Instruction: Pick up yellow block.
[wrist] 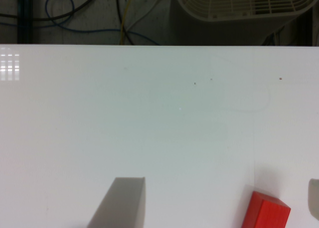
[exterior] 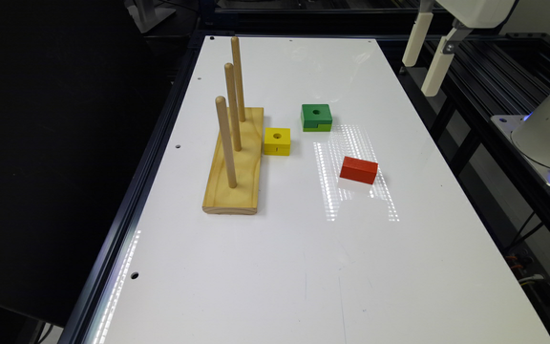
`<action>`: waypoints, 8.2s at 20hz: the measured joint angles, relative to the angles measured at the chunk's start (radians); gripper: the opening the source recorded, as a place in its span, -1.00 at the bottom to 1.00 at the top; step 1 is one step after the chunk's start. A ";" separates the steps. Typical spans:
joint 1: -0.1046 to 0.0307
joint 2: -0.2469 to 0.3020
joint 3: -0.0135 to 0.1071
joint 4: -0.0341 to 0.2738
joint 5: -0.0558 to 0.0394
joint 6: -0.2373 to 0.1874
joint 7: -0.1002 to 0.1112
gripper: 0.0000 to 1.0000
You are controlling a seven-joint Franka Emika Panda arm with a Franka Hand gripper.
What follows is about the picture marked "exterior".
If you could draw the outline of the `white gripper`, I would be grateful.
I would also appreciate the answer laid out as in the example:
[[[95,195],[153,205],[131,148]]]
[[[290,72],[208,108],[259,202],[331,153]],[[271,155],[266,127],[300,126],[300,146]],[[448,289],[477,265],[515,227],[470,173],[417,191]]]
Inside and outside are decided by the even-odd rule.
[[[457,46],[472,32],[471,28],[495,28],[507,18],[515,5],[515,0],[436,0],[436,3],[469,28],[452,28],[440,39],[421,86],[421,91],[426,97],[434,97],[438,93],[453,62]],[[433,7],[434,0],[420,1],[419,12],[402,58],[405,67],[413,67],[419,57],[434,16]]]

